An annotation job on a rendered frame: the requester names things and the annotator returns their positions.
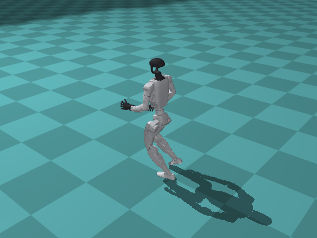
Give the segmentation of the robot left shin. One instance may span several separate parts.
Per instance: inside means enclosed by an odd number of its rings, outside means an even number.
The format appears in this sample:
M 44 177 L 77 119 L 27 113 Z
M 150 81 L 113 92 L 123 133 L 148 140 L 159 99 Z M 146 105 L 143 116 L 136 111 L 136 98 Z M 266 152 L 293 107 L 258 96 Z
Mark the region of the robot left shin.
M 171 171 L 165 164 L 165 160 L 163 159 L 160 152 L 156 154 L 153 149 L 149 149 L 147 153 L 158 167 L 160 167 L 166 174 L 170 175 Z

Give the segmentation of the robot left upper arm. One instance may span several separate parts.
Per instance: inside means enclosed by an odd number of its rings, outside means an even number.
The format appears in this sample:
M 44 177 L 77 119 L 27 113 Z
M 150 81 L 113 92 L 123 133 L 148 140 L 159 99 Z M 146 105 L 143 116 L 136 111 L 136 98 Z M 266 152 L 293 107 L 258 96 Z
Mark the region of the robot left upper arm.
M 154 90 L 154 83 L 153 82 L 149 82 L 147 84 L 144 85 L 143 87 L 144 90 L 144 94 L 143 94 L 143 110 L 142 111 L 147 111 L 149 110 L 149 101 L 150 101 L 150 96 L 151 93 Z

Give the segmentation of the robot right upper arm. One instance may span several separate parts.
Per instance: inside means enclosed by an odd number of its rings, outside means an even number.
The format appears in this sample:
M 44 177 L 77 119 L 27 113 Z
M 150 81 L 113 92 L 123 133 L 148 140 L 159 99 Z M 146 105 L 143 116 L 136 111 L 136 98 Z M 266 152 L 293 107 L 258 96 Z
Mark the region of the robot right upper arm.
M 169 96 L 173 97 L 176 93 L 175 87 L 173 85 L 173 81 L 172 81 L 172 76 L 170 75 L 166 75 L 168 77 L 169 80 Z

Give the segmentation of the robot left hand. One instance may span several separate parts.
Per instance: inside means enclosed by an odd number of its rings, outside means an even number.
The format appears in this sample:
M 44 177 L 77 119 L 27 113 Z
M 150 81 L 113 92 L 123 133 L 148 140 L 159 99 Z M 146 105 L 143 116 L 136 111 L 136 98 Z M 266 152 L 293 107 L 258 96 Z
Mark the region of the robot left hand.
M 123 109 L 123 110 L 130 110 L 131 106 L 135 106 L 135 105 L 127 103 L 126 99 L 124 99 L 124 101 L 125 102 L 121 101 L 122 103 L 120 103 L 121 104 L 121 109 Z

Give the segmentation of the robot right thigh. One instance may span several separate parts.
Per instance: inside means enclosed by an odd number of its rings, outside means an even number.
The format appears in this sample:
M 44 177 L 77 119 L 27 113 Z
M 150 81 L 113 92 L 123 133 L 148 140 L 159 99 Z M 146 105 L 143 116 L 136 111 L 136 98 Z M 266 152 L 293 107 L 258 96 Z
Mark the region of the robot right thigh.
M 169 115 L 168 115 L 168 123 L 167 123 L 167 124 L 169 124 L 170 122 L 171 122 L 171 119 L 170 119 L 170 117 L 169 117 Z M 166 124 L 166 125 L 167 125 L 167 124 Z M 160 131 L 163 130 L 164 127 L 165 127 L 165 125 L 159 127 L 158 131 L 155 133 L 155 138 L 154 138 L 154 142 L 155 142 L 155 143 L 159 143 L 159 142 L 162 140 L 162 138 L 161 138 L 161 136 L 160 136 L 159 133 L 160 133 Z

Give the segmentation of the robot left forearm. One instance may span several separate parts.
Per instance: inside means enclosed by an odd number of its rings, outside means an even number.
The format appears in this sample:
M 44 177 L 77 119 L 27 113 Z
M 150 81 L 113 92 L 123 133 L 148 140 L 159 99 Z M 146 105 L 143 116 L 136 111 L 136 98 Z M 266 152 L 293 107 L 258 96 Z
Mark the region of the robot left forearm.
M 139 113 L 141 113 L 141 112 L 143 112 L 143 111 L 142 111 L 143 108 L 144 108 L 144 106 L 143 106 L 143 104 L 141 104 L 141 105 L 139 105 L 139 106 L 131 106 L 130 110 L 133 111 L 133 112 L 139 112 Z

